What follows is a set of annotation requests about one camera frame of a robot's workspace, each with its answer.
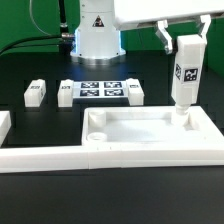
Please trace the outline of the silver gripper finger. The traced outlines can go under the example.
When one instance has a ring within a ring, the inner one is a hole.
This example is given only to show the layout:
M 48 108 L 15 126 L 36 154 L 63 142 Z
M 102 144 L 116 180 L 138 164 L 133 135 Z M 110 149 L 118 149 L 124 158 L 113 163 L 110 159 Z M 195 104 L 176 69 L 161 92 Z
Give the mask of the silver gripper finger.
M 204 40 L 207 41 L 207 32 L 211 24 L 211 16 L 201 15 L 197 19 L 198 35 Z
M 156 22 L 156 36 L 161 40 L 164 45 L 164 50 L 167 54 L 173 52 L 173 42 L 172 37 L 167 31 L 168 22 L 166 20 L 161 20 Z

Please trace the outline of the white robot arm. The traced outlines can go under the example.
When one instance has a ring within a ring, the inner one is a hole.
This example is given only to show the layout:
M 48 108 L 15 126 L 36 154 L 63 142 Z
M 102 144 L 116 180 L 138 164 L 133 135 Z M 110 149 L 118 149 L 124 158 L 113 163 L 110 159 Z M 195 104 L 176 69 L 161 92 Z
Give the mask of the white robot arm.
M 224 16 L 224 0 L 79 0 L 80 24 L 71 56 L 95 64 L 125 54 L 120 32 L 155 27 L 167 54 L 173 52 L 168 24 L 200 18 L 205 36 L 211 18 Z

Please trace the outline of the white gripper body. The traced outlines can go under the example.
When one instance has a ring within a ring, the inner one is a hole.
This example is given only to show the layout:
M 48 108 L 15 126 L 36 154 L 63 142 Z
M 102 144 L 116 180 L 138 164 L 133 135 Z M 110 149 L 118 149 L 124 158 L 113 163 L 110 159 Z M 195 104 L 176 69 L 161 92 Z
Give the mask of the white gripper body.
M 113 0 L 113 21 L 118 30 L 191 21 L 197 16 L 224 14 L 224 0 Z

